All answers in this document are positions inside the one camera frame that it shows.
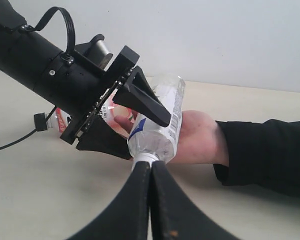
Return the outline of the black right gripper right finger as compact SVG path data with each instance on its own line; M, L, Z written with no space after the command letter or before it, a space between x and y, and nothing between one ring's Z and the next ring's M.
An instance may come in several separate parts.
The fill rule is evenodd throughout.
M237 240L183 192L162 161L152 164L149 208L154 240Z

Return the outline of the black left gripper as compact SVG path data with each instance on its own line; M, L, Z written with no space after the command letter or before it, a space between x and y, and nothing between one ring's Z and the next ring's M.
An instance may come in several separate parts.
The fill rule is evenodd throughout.
M132 69L140 56L124 46L107 71L74 52L72 64L60 55L49 63L34 87L34 92L68 113L72 121L62 133L61 139L73 144L88 114L108 88ZM126 82L117 90L113 102L134 110L156 124L167 127L171 114L155 95L139 66L136 66ZM129 160L127 139L115 132L100 116L78 140L79 151L99 152Z

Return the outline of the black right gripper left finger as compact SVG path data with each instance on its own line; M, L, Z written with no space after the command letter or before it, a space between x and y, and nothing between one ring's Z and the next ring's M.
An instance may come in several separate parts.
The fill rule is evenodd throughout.
M112 202L70 240L146 240L151 167L140 161Z

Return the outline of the black sleeved forearm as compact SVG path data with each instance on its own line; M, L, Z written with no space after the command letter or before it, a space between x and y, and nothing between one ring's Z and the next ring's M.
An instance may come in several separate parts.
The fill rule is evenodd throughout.
M229 165L214 164L224 186L259 185L300 198L300 121L218 121Z

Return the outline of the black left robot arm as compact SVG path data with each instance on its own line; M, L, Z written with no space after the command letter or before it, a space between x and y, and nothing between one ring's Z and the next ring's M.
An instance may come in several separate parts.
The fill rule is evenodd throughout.
M40 31L56 12L67 30L66 50ZM31 26L7 0L0 0L0 71L70 116L61 139L80 151L94 151L129 159L126 140L102 118L108 98L167 127L171 114L156 97L142 69L139 55L125 46L117 56L108 52L104 36L76 44L73 20L62 7L51 7Z

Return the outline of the person's open hand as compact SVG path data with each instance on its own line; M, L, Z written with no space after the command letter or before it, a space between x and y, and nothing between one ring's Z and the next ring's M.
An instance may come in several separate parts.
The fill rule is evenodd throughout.
M229 165L226 138L221 127L207 113L182 112L182 124L176 156L172 164Z

